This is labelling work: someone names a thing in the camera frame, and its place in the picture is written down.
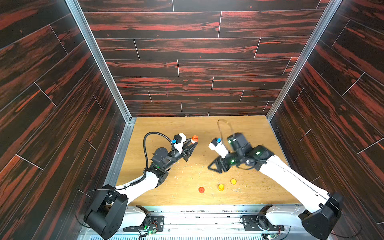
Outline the red-orange paint jar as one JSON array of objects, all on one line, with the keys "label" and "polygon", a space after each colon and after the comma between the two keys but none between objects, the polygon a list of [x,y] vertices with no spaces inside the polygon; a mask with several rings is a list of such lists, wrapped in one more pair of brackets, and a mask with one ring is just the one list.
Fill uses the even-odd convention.
[{"label": "red-orange paint jar", "polygon": [[197,135],[194,135],[192,138],[191,138],[191,142],[192,143],[197,143],[199,140],[199,137]]}]

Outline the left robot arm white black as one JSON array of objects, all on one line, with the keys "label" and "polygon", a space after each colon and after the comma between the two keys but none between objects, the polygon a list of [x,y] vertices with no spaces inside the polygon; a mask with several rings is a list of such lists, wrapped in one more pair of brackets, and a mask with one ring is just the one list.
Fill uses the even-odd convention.
[{"label": "left robot arm white black", "polygon": [[159,229],[159,222],[151,219],[144,207],[129,208],[128,205],[144,193],[159,187],[169,175],[173,164],[180,159],[188,161],[198,145],[196,139],[183,143],[172,141],[170,152],[165,148],[156,149],[149,167],[143,176],[122,186],[105,185],[95,190],[96,196],[85,211],[84,223],[104,240],[110,239],[118,231],[137,231],[142,237]]}]

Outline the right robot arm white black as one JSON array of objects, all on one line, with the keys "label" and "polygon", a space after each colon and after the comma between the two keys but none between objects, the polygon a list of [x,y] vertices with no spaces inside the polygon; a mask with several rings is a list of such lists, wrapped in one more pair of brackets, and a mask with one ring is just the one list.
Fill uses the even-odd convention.
[{"label": "right robot arm white black", "polygon": [[294,210],[266,205],[256,217],[261,230],[272,226],[304,228],[310,235],[326,240],[341,217],[343,197],[330,194],[299,175],[286,165],[276,154],[262,145],[252,147],[241,133],[227,138],[233,149],[229,152],[222,139],[215,138],[209,148],[219,154],[211,164],[221,174],[231,167],[245,164],[248,170],[256,170],[274,180],[301,203]]}]

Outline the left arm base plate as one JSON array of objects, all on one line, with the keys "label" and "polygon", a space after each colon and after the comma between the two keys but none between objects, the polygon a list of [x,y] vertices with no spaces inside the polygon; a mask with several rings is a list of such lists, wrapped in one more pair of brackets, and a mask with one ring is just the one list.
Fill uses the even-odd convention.
[{"label": "left arm base plate", "polygon": [[146,217],[144,222],[138,226],[130,226],[123,228],[123,232],[144,232],[144,233],[157,233],[164,230],[164,216],[149,216]]}]

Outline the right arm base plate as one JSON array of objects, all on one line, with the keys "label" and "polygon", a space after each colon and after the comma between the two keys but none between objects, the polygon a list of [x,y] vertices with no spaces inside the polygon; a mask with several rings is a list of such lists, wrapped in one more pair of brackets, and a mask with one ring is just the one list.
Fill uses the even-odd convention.
[{"label": "right arm base plate", "polygon": [[282,232],[285,230],[283,225],[272,225],[266,217],[258,215],[243,215],[240,223],[246,232]]}]

